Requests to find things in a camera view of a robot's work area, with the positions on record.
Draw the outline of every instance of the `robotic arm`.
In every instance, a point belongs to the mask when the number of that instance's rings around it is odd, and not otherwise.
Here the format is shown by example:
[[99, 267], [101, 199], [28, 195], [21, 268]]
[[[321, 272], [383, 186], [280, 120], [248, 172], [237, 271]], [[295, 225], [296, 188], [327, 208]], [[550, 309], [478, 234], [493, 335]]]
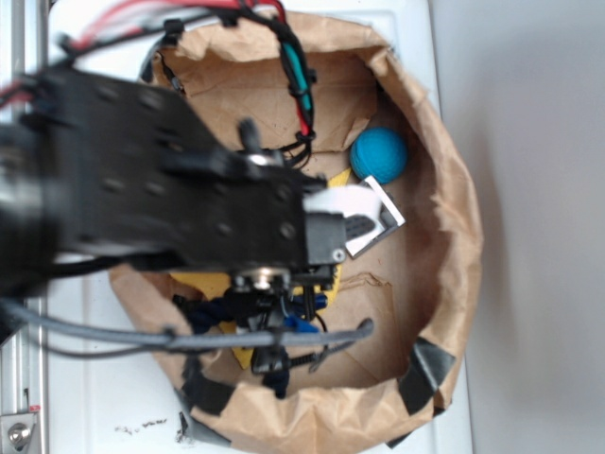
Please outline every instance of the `robotic arm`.
[[[301, 119], [294, 145], [303, 145], [299, 156], [308, 156], [313, 75], [281, 5], [267, 1], [278, 8], [272, 20], [245, 2], [224, 0], [218, 3], [228, 9], [211, 12], [223, 23], [246, 17], [276, 33]], [[107, 21], [115, 10], [108, 14], [101, 19]], [[220, 340], [119, 332], [110, 337], [169, 351], [257, 347], [253, 371], [259, 374], [293, 365], [281, 353], [285, 345], [324, 345], [323, 354], [311, 358], [319, 364], [370, 335], [371, 321], [340, 333], [319, 333], [310, 323], [316, 318], [315, 287], [332, 286], [347, 239], [372, 230], [373, 223], [365, 218], [360, 230], [359, 217], [318, 208], [311, 200], [329, 191], [325, 179], [294, 168], [301, 159], [285, 160], [283, 152], [291, 146], [262, 149], [250, 120], [238, 125], [242, 149], [233, 152], [177, 92], [74, 69], [77, 56], [125, 39], [95, 42], [94, 36], [66, 44], [67, 61], [0, 95], [1, 105], [2, 97], [25, 93], [32, 107], [18, 124], [0, 126], [0, 295], [24, 297], [49, 279], [121, 262], [140, 271], [226, 272], [232, 279], [226, 310], [249, 334]], [[58, 265], [55, 257], [62, 252], [98, 258]], [[304, 289], [298, 307], [295, 287]], [[14, 299], [0, 303], [5, 317], [20, 323], [108, 338], [101, 330], [94, 334], [91, 328], [36, 318]]]

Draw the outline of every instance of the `metal bracket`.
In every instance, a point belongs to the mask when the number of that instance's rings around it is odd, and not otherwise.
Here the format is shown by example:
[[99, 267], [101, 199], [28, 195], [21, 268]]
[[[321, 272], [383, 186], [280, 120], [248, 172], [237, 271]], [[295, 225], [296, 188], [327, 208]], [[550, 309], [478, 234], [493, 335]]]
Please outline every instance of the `metal bracket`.
[[38, 413], [0, 416], [0, 454], [40, 454], [42, 437]]

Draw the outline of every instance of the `foam ball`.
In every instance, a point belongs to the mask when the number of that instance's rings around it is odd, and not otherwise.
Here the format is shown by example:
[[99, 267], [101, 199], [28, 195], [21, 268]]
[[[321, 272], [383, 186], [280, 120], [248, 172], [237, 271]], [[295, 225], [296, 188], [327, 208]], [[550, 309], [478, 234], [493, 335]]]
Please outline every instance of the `foam ball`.
[[390, 183], [406, 164], [406, 143], [389, 128], [365, 130], [353, 143], [351, 167], [361, 180], [372, 175], [380, 184]]

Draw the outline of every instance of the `yellow object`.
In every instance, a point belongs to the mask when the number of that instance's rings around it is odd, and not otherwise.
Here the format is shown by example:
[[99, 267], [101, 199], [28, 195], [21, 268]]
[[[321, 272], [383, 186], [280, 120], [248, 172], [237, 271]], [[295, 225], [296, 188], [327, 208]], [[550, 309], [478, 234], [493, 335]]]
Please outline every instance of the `yellow object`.
[[[328, 187], [344, 186], [351, 176], [351, 169], [340, 172], [328, 182]], [[334, 277], [334, 286], [329, 291], [324, 291], [327, 298], [327, 305], [330, 305], [337, 298], [338, 288], [340, 286], [340, 275], [342, 266], [337, 266], [337, 272]], [[208, 300], [213, 300], [223, 296], [225, 291], [231, 285], [231, 278], [224, 272], [171, 272], [170, 275], [177, 281], [187, 286], [198, 289], [206, 295]], [[294, 294], [303, 293], [301, 288], [295, 288]], [[226, 334], [232, 334], [236, 330], [235, 322], [222, 322], [219, 326], [220, 330]], [[251, 364], [253, 350], [251, 348], [234, 348], [233, 354], [242, 369], [248, 369]]]

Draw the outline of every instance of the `paper bag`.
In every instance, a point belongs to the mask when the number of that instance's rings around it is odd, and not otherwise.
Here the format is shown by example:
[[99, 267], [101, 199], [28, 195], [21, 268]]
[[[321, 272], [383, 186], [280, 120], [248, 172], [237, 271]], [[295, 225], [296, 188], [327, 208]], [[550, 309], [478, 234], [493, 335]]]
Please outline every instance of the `paper bag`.
[[[288, 21], [319, 79], [313, 87], [319, 152], [304, 171], [337, 175], [367, 127], [390, 127], [407, 143], [406, 171], [387, 185], [406, 224], [344, 264], [342, 288], [325, 312], [331, 329], [351, 329], [371, 316], [375, 337], [328, 358], [314, 374], [294, 369], [281, 400], [229, 350], [155, 358], [200, 426], [235, 448], [310, 454], [394, 445], [451, 402], [480, 280], [475, 189], [426, 91], [379, 35], [313, 15], [290, 13]], [[168, 86], [161, 65], [179, 78], [225, 145], [240, 147], [236, 125], [246, 116], [256, 121], [264, 147], [294, 140], [294, 101], [268, 30], [245, 21], [237, 28], [201, 27], [156, 56], [155, 81]], [[111, 279], [137, 328], [170, 324], [191, 332], [170, 298], [192, 289], [167, 274], [124, 267]]]

